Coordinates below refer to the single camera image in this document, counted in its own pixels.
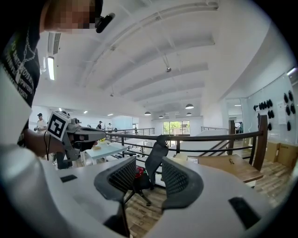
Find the black railing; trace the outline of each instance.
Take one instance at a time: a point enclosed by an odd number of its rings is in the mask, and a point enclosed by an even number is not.
[[[244,138],[255,138],[258,136],[262,136],[262,131],[256,131],[256,132],[250,132],[250,133],[243,133],[243,134],[233,134],[233,135],[219,135],[219,136],[166,136],[166,140],[172,140],[177,141],[176,149],[170,148],[170,151],[175,151],[176,153],[180,152],[203,152],[203,153],[215,153],[215,152],[232,152],[236,150],[245,150],[245,149],[252,149],[251,150],[251,156],[250,156],[250,163],[252,164],[252,160],[254,157],[254,151],[255,146],[245,146],[245,147],[238,147],[238,148],[220,148],[220,149],[208,149],[208,150],[183,150],[180,148],[180,141],[220,141],[222,143],[223,141],[234,141]],[[113,142],[119,142],[122,145],[133,145],[137,147],[143,147],[143,148],[151,148],[151,146],[146,145],[137,145],[137,144],[131,144],[127,143],[129,141],[125,141],[125,138],[135,138],[135,139],[144,139],[144,140],[156,140],[157,136],[146,136],[146,135],[126,135],[126,134],[115,134],[115,133],[107,133],[107,137],[120,137],[120,140],[113,140],[113,139],[107,139]],[[141,154],[141,155],[148,155],[145,153],[140,153],[137,151],[133,151],[135,153]]]
[[[229,130],[226,128],[217,128],[217,127],[208,127],[208,126],[201,126],[201,132],[203,131],[212,131],[212,130]]]
[[[127,138],[134,138],[129,136],[150,136],[154,135],[154,128],[145,128],[145,129],[128,129],[128,130],[113,130],[112,133],[110,131],[105,131],[107,133],[106,139],[112,140],[114,142],[121,142],[121,138],[124,137],[124,140]]]
[[[203,154],[200,154],[199,156],[203,156],[207,153],[211,153],[207,156],[212,156],[216,152],[219,152],[218,155],[222,155],[224,152],[227,152],[228,154],[232,154],[233,151],[236,150],[244,150],[244,149],[251,149],[251,155],[248,157],[244,157],[243,159],[250,159],[249,163],[252,165],[253,160],[254,164],[253,167],[258,169],[259,171],[262,168],[263,161],[264,161],[264,156],[265,156],[265,150],[266,150],[266,144],[267,144],[267,131],[268,131],[268,126],[267,126],[267,116],[260,116],[259,118],[259,130],[256,132],[250,132],[250,133],[243,133],[243,134],[230,134],[230,135],[219,135],[219,136],[195,136],[195,137],[188,137],[188,136],[166,136],[166,139],[168,141],[173,140],[176,141],[176,149],[169,149],[170,151],[176,151],[176,153],[180,152],[203,152]],[[119,137],[121,138],[120,140],[113,140],[113,139],[108,139],[108,137]],[[256,149],[256,141],[258,137],[258,144],[257,144],[257,151],[255,154],[255,149]],[[153,148],[152,146],[147,146],[147,145],[137,145],[137,144],[132,144],[128,143],[129,141],[126,140],[126,138],[135,138],[135,139],[144,139],[144,140],[156,140],[157,136],[151,136],[151,135],[138,135],[138,134],[125,134],[125,133],[107,133],[107,140],[113,141],[113,142],[118,142],[121,143],[122,145],[133,145],[137,147],[141,147],[141,151],[135,151],[135,150],[130,150],[128,149],[129,152],[134,152],[136,154],[140,154],[142,156],[149,156],[149,154],[143,153],[144,148]],[[234,140],[238,139],[245,139],[245,138],[253,138],[253,143],[252,146],[245,146],[245,147],[238,147],[238,148],[233,148],[234,145]],[[183,150],[181,149],[181,141],[219,141],[215,146],[213,146],[209,150]]]

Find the black t-shirt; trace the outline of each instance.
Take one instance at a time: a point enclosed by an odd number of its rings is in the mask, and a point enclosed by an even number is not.
[[[4,70],[15,89],[30,107],[32,107],[40,77],[36,46],[40,39],[40,18],[44,2],[45,0],[36,1],[34,14],[20,20],[20,27],[16,28],[10,37],[0,59],[0,70]]]

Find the fluorescent light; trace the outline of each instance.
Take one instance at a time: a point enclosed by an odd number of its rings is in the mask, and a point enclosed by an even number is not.
[[[194,106],[190,103],[188,105],[186,105],[186,107],[185,107],[185,109],[192,109],[192,108],[194,108]]]
[[[292,68],[288,73],[287,75],[289,76],[290,74],[294,73],[296,71],[297,68]]]
[[[47,58],[47,66],[48,66],[48,72],[50,75],[51,80],[55,80],[55,75],[54,75],[54,58],[53,57],[48,57]]]

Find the white table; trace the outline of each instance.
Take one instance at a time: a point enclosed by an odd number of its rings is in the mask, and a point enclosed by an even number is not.
[[[96,160],[100,158],[104,158],[105,162],[107,161],[106,157],[109,155],[121,153],[123,151],[127,151],[127,146],[122,146],[120,143],[110,143],[108,144],[98,144],[96,147],[100,147],[100,150],[86,150],[88,155],[92,158],[92,162],[96,165]],[[85,154],[81,153],[81,157],[83,159],[84,164],[86,165]]]

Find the mesh office chair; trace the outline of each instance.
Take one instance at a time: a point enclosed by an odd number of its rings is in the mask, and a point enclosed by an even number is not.
[[[153,145],[150,155],[145,161],[146,172],[144,172],[140,177],[135,178],[133,185],[129,188],[129,190],[132,190],[132,192],[125,199],[124,203],[127,203],[128,200],[130,200],[131,197],[135,193],[137,193],[147,202],[147,206],[151,205],[151,201],[145,197],[142,190],[149,188],[152,190],[154,188],[155,172],[162,164],[163,156],[167,156],[168,152],[169,148],[166,146],[166,136],[158,136],[156,142]]]

